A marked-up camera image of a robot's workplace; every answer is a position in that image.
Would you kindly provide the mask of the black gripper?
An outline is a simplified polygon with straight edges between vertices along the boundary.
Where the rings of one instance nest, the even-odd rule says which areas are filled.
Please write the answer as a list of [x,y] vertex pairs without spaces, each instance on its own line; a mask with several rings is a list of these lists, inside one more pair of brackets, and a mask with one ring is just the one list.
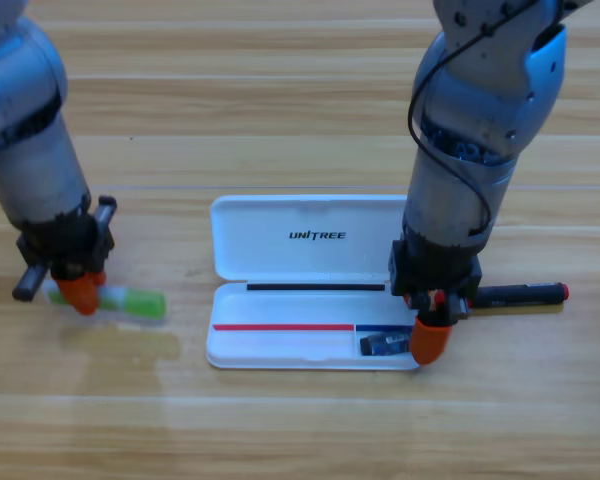
[[116,199],[101,196],[94,212],[85,195],[77,208],[48,222],[22,222],[16,245],[27,268],[12,290],[15,300],[30,302],[50,275],[63,298],[78,313],[92,315],[98,289],[106,283],[104,264],[115,246],[110,231]]
[[469,302],[482,279],[478,257],[469,249],[424,248],[417,252],[405,240],[392,242],[389,255],[391,294],[406,297],[417,312],[410,352],[418,365],[434,363],[445,351],[451,326],[469,315]]

